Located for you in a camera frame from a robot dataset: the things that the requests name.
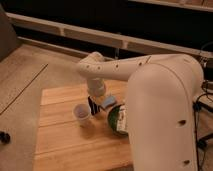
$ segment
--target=floor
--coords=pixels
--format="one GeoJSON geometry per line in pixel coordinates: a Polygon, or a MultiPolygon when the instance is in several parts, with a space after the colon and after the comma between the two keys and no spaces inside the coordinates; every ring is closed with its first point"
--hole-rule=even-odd
{"type": "MultiPolygon", "coordinates": [[[[0,130],[12,138],[9,145],[0,144],[0,171],[32,170],[41,91],[85,82],[75,70],[79,60],[24,44],[0,63],[0,130]]],[[[200,136],[213,130],[212,114],[201,115],[199,130],[200,136]]],[[[203,170],[213,170],[213,141],[203,170]]]]}

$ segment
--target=wooden board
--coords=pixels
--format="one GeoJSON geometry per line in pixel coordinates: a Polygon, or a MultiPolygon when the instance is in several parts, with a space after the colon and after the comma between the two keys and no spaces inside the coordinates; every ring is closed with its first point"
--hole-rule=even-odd
{"type": "MultiPolygon", "coordinates": [[[[106,81],[107,94],[122,101],[126,83],[106,81]]],[[[128,137],[116,135],[107,112],[90,119],[86,128],[72,114],[75,105],[87,103],[86,85],[44,90],[41,99],[34,171],[110,170],[132,164],[128,137]]]]}

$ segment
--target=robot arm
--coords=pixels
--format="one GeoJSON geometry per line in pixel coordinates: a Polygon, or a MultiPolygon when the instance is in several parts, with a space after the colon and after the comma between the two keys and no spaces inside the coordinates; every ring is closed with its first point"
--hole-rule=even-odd
{"type": "Polygon", "coordinates": [[[95,52],[77,69],[92,95],[105,93],[99,78],[128,81],[127,123],[136,171],[197,171],[192,102],[203,71],[194,58],[174,54],[104,62],[95,52]]]}

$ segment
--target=white cup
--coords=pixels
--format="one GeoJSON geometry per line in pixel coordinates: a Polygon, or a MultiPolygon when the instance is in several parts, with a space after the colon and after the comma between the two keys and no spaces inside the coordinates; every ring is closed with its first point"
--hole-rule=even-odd
{"type": "Polygon", "coordinates": [[[78,104],[73,109],[73,114],[77,118],[80,126],[86,126],[89,123],[89,118],[91,116],[91,109],[89,105],[78,104]]]}

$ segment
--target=wooden table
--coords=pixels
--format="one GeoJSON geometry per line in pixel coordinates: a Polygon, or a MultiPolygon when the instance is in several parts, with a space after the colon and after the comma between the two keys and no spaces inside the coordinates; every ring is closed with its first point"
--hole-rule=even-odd
{"type": "MultiPolygon", "coordinates": [[[[107,92],[118,101],[126,83],[106,81],[107,92]]],[[[113,170],[132,164],[128,137],[119,137],[107,124],[107,113],[79,126],[72,110],[87,103],[86,85],[46,89],[42,92],[34,171],[113,170]]]]}

